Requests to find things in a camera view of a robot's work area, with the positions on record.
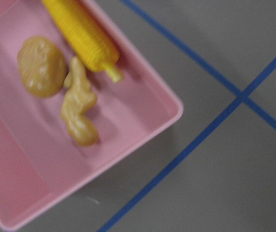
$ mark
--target yellow corn cob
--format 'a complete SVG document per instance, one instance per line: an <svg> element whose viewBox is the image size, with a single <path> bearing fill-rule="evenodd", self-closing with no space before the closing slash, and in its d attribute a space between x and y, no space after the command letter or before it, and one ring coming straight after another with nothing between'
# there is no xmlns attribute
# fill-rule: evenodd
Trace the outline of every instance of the yellow corn cob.
<svg viewBox="0 0 276 232"><path fill-rule="evenodd" d="M119 51L79 0L42 0L67 42L92 72L106 71L113 82L123 79L115 64Z"/></svg>

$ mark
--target pink plastic container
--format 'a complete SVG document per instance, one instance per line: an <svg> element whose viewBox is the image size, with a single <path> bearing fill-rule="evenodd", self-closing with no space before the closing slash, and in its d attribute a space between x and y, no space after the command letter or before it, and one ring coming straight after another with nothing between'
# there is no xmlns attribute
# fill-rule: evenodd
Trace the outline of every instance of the pink plastic container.
<svg viewBox="0 0 276 232"><path fill-rule="evenodd" d="M0 227L4 230L19 229L182 115L179 98L111 19L94 1L84 3L121 50L118 66L125 74L123 82L112 84L105 73L88 73L98 103L87 116L100 135L100 141L88 148L73 143L60 119L64 92L38 99L24 89L17 70L18 50L30 36L46 36L67 60L72 50L39 0L0 0Z"/></svg>

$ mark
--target gray surface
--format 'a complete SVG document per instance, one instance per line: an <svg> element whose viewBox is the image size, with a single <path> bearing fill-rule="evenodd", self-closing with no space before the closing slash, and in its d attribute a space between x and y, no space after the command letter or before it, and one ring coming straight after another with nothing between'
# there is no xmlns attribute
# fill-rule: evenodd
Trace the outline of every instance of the gray surface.
<svg viewBox="0 0 276 232"><path fill-rule="evenodd" d="M97 2L182 99L184 114L20 232L96 231L234 99L118 0ZM135 2L241 89L276 56L276 1ZM276 118L276 71L251 98ZM241 105L111 231L276 231L276 131Z"/></svg>

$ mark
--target plastic toy food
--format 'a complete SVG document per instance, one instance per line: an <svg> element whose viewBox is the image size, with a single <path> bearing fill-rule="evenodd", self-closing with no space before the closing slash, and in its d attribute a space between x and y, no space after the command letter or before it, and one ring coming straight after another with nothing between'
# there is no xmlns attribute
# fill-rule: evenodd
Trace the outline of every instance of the plastic toy food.
<svg viewBox="0 0 276 232"><path fill-rule="evenodd" d="M91 91L91 83L86 70L78 57L70 61L69 76L71 83L61 107L61 118L66 122L68 133L82 146L92 145L98 140L94 124L85 117L86 111L97 102L97 96Z"/></svg>
<svg viewBox="0 0 276 232"><path fill-rule="evenodd" d="M113 82L123 79L115 66L119 51L79 0L42 0L54 22L92 72L106 71Z"/></svg>
<svg viewBox="0 0 276 232"><path fill-rule="evenodd" d="M67 74L63 54L48 39L35 36L27 39L17 56L22 83L38 97L58 93Z"/></svg>

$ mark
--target blue line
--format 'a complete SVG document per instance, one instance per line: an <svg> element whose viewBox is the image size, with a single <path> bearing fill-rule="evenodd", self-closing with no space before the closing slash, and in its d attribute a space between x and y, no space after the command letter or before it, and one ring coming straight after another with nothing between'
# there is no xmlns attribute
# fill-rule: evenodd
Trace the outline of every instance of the blue line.
<svg viewBox="0 0 276 232"><path fill-rule="evenodd" d="M177 165L179 165L196 147L198 147L240 104L242 98L237 97L211 124L209 124L180 154L178 154L157 176L155 176L137 195L122 207L98 232L108 231L143 197L145 197L160 181L162 181Z"/></svg>
<svg viewBox="0 0 276 232"><path fill-rule="evenodd" d="M202 68L204 68L210 75L215 77L220 83L222 83L228 90L234 93L236 96L241 94L241 90L236 87L232 82L230 82L224 75L218 72L215 68L213 68L210 64L208 64L202 57L200 57L195 51L189 48L184 42L179 40L176 36L174 36L171 32L168 31L163 25L149 16L144 10L142 10L139 6L134 4L130 0L120 0L129 8L131 8L134 12L136 12L139 16L141 16L145 21L147 21L150 25L152 25L155 29L157 29L160 33L162 33L165 37L167 37L172 43L174 43L178 48L180 48L185 54L187 54L190 58L196 61ZM274 69L276 68L276 59L272 61L272 65L269 65L267 69L262 73L263 76L268 76ZM276 130L276 120L272 118L267 112L265 112L261 107L259 107L254 101L251 99L245 99L245 104L247 104L253 111L255 111L261 118L263 118L270 126L272 126Z"/></svg>

